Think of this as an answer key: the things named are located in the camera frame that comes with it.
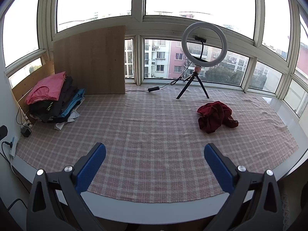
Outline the dark red shirt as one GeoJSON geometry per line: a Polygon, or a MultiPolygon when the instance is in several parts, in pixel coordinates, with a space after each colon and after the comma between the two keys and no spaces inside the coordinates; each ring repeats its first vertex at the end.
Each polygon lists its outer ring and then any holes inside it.
{"type": "Polygon", "coordinates": [[[222,125],[236,128],[239,123],[232,117],[232,110],[220,101],[207,103],[198,108],[198,125],[207,134],[214,133],[222,125]]]}

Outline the white power strip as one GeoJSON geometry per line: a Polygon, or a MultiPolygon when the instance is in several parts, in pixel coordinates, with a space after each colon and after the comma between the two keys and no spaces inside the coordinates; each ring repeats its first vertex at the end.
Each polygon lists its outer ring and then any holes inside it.
{"type": "Polygon", "coordinates": [[[18,143],[19,138],[17,136],[14,136],[12,138],[12,141],[10,143],[10,156],[14,159],[16,155],[16,148],[17,148],[17,143],[18,143]]]}

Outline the black power adapter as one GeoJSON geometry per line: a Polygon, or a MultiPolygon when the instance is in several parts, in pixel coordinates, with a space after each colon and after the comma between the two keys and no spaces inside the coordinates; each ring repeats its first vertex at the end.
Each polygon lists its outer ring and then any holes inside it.
{"type": "Polygon", "coordinates": [[[29,127],[23,126],[21,128],[21,135],[24,136],[25,138],[29,137],[32,133],[32,130],[29,127]]]}

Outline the black folded garments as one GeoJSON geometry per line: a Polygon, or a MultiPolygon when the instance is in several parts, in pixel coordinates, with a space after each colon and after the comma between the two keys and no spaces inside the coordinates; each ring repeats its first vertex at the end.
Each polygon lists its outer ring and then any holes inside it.
{"type": "Polygon", "coordinates": [[[29,113],[31,117],[48,124],[66,121],[72,111],[66,117],[58,117],[58,115],[65,109],[65,106],[68,105],[69,101],[79,90],[76,86],[73,86],[72,83],[73,79],[67,76],[58,101],[46,100],[30,104],[29,113]]]}

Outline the blue folded garment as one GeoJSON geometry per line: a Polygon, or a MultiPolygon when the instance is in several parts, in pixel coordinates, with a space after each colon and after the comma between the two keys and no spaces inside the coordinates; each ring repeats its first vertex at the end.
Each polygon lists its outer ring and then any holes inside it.
{"type": "Polygon", "coordinates": [[[77,105],[79,105],[84,98],[85,92],[85,89],[79,89],[74,97],[69,101],[68,105],[65,106],[65,109],[58,115],[58,117],[66,117],[77,105]]]}

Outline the pink folded garment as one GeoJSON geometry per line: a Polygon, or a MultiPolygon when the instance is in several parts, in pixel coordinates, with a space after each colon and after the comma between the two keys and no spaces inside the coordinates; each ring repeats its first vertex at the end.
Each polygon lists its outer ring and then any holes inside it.
{"type": "Polygon", "coordinates": [[[27,105],[39,101],[57,101],[64,84],[66,72],[52,74],[40,80],[30,91],[25,99],[27,105]]]}

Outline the pink plaid table cloth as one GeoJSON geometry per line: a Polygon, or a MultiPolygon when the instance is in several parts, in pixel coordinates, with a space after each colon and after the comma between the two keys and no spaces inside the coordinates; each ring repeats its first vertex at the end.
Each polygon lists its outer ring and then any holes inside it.
{"type": "Polygon", "coordinates": [[[46,172],[75,164],[98,142],[106,158],[89,191],[101,196],[144,203],[172,203],[204,199],[222,192],[204,158],[213,143],[234,164],[263,173],[274,169],[298,145],[274,109],[260,96],[213,89],[179,87],[156,93],[87,95],[80,117],[61,131],[53,124],[35,123],[29,137],[21,137],[16,153],[46,172]],[[197,110],[220,101],[232,110],[236,128],[225,125],[214,133],[200,130],[197,110]]]}

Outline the side wooden board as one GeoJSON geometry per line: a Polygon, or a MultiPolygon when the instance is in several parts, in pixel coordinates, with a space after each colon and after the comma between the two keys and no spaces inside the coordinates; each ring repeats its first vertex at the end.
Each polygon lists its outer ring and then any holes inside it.
{"type": "Polygon", "coordinates": [[[25,103],[25,99],[32,88],[42,79],[54,74],[54,62],[48,61],[39,69],[35,70],[29,76],[24,78],[19,84],[12,88],[12,93],[21,108],[22,112],[25,113],[26,118],[30,123],[34,124],[37,120],[32,118],[29,113],[29,106],[25,103]]]}

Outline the large wooden board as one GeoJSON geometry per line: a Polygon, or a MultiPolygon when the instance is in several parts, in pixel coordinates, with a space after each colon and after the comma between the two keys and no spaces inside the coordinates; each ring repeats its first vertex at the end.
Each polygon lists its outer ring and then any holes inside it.
{"type": "Polygon", "coordinates": [[[125,94],[126,26],[90,30],[53,44],[54,69],[66,72],[87,95],[125,94]]]}

